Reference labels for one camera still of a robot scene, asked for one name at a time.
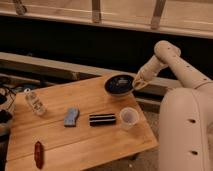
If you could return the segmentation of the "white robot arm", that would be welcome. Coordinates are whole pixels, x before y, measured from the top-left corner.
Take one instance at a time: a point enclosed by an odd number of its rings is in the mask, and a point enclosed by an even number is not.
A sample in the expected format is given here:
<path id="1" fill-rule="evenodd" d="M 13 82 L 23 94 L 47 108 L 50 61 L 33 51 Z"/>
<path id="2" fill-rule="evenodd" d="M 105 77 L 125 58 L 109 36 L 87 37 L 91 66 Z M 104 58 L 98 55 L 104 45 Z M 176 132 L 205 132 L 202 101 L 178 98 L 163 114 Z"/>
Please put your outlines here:
<path id="1" fill-rule="evenodd" d="M 141 90 L 164 68 L 181 83 L 167 91 L 159 113 L 159 171 L 211 171 L 207 127 L 213 123 L 213 80 L 181 58 L 168 41 L 138 71 L 133 87 Z"/>

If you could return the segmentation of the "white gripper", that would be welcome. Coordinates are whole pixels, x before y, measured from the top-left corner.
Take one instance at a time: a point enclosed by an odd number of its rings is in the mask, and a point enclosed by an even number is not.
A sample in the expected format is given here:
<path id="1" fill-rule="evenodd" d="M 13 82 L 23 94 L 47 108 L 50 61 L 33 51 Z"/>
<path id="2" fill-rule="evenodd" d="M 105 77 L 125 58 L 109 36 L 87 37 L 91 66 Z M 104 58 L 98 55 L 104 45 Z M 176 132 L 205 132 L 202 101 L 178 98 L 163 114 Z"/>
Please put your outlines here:
<path id="1" fill-rule="evenodd" d="M 150 60 L 140 68 L 138 74 L 134 76 L 132 83 L 133 88 L 136 91 L 142 90 L 148 85 L 149 81 L 155 78 L 161 70 L 167 67 L 167 64 L 163 63 L 155 55 L 153 55 Z"/>

